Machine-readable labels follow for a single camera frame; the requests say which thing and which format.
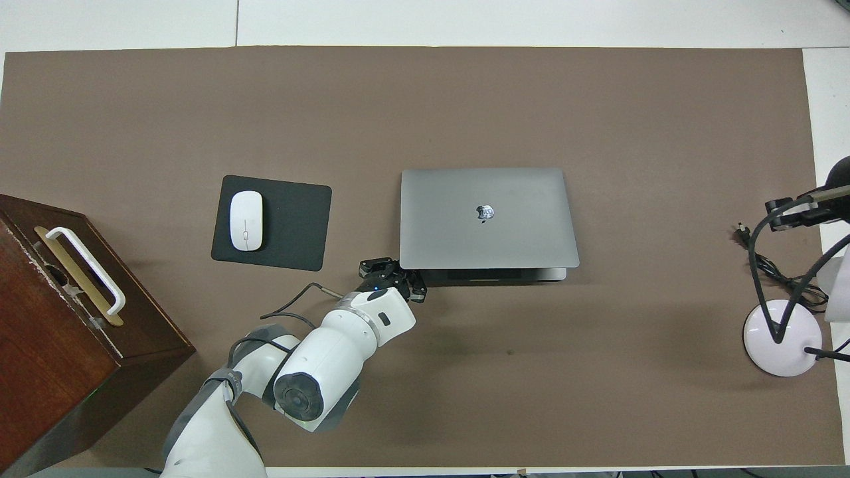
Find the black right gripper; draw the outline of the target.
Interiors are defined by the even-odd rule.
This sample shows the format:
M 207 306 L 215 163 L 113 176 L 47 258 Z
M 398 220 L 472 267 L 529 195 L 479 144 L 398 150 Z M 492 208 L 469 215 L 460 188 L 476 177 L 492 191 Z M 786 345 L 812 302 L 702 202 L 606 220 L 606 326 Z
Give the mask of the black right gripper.
M 777 211 L 778 214 L 782 214 L 769 222 L 771 231 L 819 226 L 838 220 L 849 223 L 849 195 L 820 200 L 817 200 L 817 197 L 814 199 L 811 195 L 801 195 L 796 198 L 811 199 L 808 203 L 809 209 L 794 214 L 784 214 L 784 211 L 794 206 L 795 199 L 784 197 L 766 202 L 767 214 L 775 214 Z

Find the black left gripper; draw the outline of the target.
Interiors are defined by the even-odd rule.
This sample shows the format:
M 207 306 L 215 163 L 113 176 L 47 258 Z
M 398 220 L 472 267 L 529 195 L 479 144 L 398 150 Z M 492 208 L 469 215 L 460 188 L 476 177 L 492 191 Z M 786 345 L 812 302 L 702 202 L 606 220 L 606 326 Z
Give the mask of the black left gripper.
M 374 291 L 395 289 L 406 300 L 423 303 L 428 288 L 418 270 L 401 270 L 397 260 L 391 257 L 371 258 L 359 263 L 361 284 L 355 291 Z

